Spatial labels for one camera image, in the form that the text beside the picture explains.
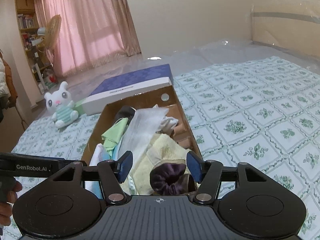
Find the light green handkerchief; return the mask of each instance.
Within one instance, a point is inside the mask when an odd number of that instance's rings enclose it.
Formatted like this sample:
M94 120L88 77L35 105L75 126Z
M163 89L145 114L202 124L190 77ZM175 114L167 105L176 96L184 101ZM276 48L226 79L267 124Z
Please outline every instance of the light green handkerchief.
M113 126L111 126L101 135L102 140L104 140L103 146L110 156L112 156L113 149L119 143L127 122L128 118L119 119Z

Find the human hand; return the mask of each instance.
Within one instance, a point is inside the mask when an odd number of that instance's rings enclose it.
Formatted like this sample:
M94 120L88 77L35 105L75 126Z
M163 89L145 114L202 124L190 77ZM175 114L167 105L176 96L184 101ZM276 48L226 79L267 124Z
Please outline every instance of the human hand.
M0 224L4 226L9 226L11 224L10 217L12 216L12 206L9 203L14 203L18 196L17 192L22 190L22 185L20 182L16 182L12 191L9 191L7 194L8 203L0 203Z

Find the white jacket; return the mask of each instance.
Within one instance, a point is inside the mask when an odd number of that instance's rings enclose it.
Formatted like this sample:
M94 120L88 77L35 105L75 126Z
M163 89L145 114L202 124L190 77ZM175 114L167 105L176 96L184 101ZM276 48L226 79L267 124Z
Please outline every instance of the white jacket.
M0 58L0 97L9 95L9 89L5 82L5 67L2 59Z

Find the stuffed bunny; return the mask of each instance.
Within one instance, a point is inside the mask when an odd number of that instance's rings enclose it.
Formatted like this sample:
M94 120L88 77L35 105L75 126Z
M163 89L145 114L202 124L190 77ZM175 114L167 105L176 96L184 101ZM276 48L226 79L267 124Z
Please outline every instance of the stuffed bunny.
M58 129L73 123L79 117L78 111L73 110L75 103L72 101L67 88L68 83L63 81L58 91L44 95L47 109L50 112L54 111L52 120Z

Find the brown jacket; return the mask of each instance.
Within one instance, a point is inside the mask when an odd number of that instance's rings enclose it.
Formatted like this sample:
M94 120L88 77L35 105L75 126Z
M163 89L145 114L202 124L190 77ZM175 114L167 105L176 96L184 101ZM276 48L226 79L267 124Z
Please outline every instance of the brown jacket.
M8 89L11 94L11 96L9 97L9 101L10 101L9 107L14 107L17 102L18 94L13 85L11 68L9 67L8 63L2 58L1 52L0 52L0 58L2 59L5 67L5 82L7 83Z

